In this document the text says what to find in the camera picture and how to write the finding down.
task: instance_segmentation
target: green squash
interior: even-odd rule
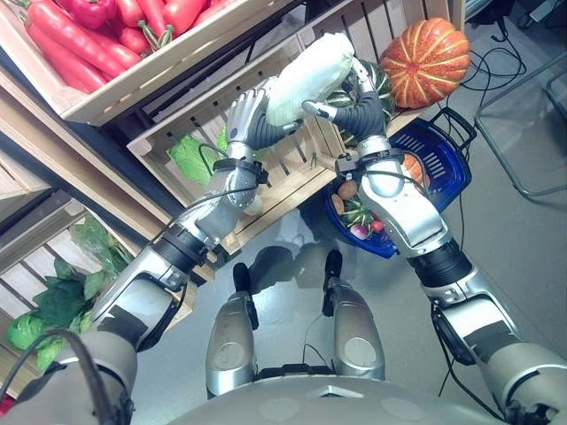
[[[387,127],[396,109],[396,104],[392,96],[392,84],[390,83],[390,77],[388,77],[388,74],[380,65],[362,59],[359,60],[369,73],[370,79],[377,90],[378,97],[380,97],[380,101],[382,102],[382,111],[384,112],[384,125]],[[327,97],[327,104],[337,108],[354,105],[356,101],[357,86],[358,79],[354,71],[351,71],[343,82],[341,89],[333,91],[330,96]],[[342,130],[341,136],[347,148],[356,146],[356,141],[354,140],[353,135]]]

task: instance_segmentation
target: robot leg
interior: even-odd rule
[[[341,281],[340,252],[331,251],[325,265],[322,313],[335,318],[333,361],[338,375],[384,380],[384,350],[372,312],[350,284]]]
[[[252,382],[257,373],[252,331],[258,327],[258,317],[250,276],[242,263],[234,267],[233,275],[237,291],[218,312],[206,351],[209,398]]]

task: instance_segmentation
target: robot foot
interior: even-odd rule
[[[332,250],[327,255],[327,261],[325,262],[325,280],[322,285],[322,291],[324,292],[322,300],[322,315],[325,317],[331,317],[333,315],[333,303],[330,299],[332,294],[332,287],[329,287],[329,281],[331,278],[338,279],[340,277],[340,272],[343,268],[343,256],[338,250]]]
[[[250,299],[246,300],[246,312],[248,313],[252,330],[256,330],[260,324],[258,322],[256,305],[252,300],[252,279],[246,264],[236,264],[232,269],[232,277],[234,279],[234,289],[236,292],[246,292],[250,296]]]

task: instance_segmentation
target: basket handle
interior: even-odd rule
[[[429,121],[429,123],[433,124],[436,120],[439,119],[439,117],[441,115],[445,115],[449,119],[455,120],[457,123],[459,123],[459,125],[462,127],[462,129],[467,133],[468,137],[461,145],[457,145],[454,141],[451,141],[451,142],[454,142],[453,145],[462,153],[462,151],[464,151],[470,145],[470,142],[475,140],[475,138],[477,137],[477,130],[475,130],[475,128],[471,124],[469,124],[469,122],[459,112],[457,112],[456,110],[451,109],[447,106],[445,108],[442,108],[437,113],[437,115],[435,115]]]

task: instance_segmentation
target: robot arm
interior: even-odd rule
[[[136,354],[155,345],[177,312],[172,291],[194,284],[190,272],[236,226],[268,174],[252,153],[293,133],[300,122],[274,127],[265,111],[272,80],[243,93],[227,122],[228,149],[214,163],[205,195],[177,217],[118,276],[93,307],[81,340],[97,365],[113,407],[110,422],[129,423]],[[65,349],[31,382],[3,423],[99,423],[77,355]]]
[[[376,91],[356,59],[353,68],[359,76],[356,106],[338,110],[323,103],[303,104],[359,141],[357,157],[338,159],[338,174],[360,178],[361,200],[380,217],[435,306],[438,335],[457,361],[480,367],[506,420],[565,423],[567,362],[546,347],[521,340],[484,272],[461,251],[426,194],[403,177],[403,153],[388,143]]]

